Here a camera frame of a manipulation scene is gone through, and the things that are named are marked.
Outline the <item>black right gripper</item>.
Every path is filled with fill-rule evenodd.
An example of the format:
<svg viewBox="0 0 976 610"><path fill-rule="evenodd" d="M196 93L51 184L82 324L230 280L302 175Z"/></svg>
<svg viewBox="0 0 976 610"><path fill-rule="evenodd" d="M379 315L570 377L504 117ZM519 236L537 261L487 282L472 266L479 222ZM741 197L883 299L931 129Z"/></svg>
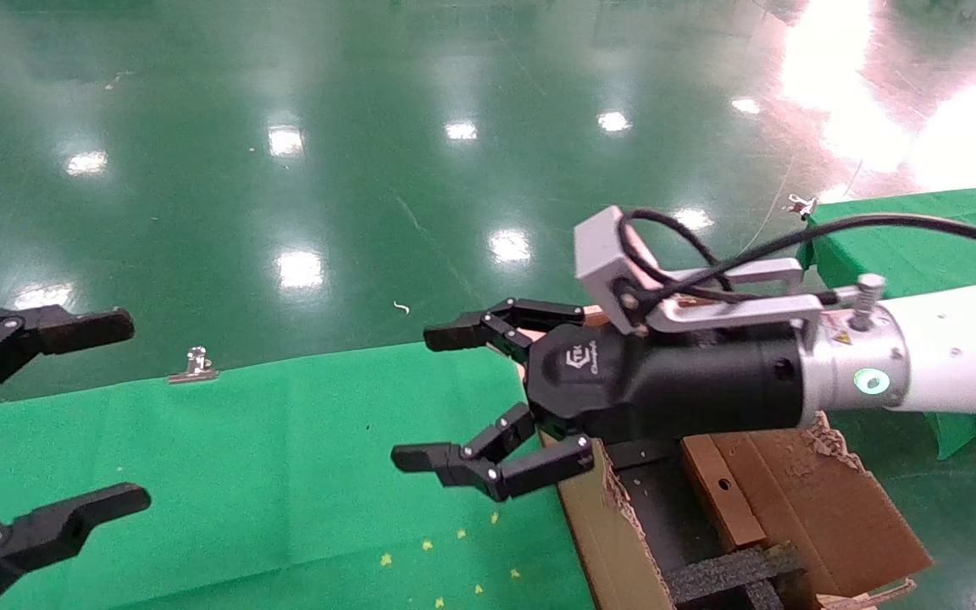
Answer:
<svg viewBox="0 0 976 610"><path fill-rule="evenodd" d="M589 436L615 444L802 422L801 354L787 323L637 336L610 324L577 327L585 317L580 306L508 298L424 328L433 352L493 347L527 364L530 405L516 402L465 444L396 445L394 466L503 503L590 472ZM524 330L546 335L534 342ZM511 459L538 432L530 407L555 436L577 435Z"/></svg>

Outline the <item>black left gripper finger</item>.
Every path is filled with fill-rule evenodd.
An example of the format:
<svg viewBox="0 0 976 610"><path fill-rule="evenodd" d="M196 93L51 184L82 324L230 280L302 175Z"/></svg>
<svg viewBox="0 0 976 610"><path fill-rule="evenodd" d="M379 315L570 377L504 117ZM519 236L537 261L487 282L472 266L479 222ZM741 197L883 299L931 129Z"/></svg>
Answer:
<svg viewBox="0 0 976 610"><path fill-rule="evenodd" d="M0 522L0 597L28 573L76 557L98 526L151 503L142 486L115 484L36 508L11 524Z"/></svg>
<svg viewBox="0 0 976 610"><path fill-rule="evenodd" d="M128 341L134 335L132 317L123 308L84 315L61 305L0 308L0 385L35 357L91 350Z"/></svg>

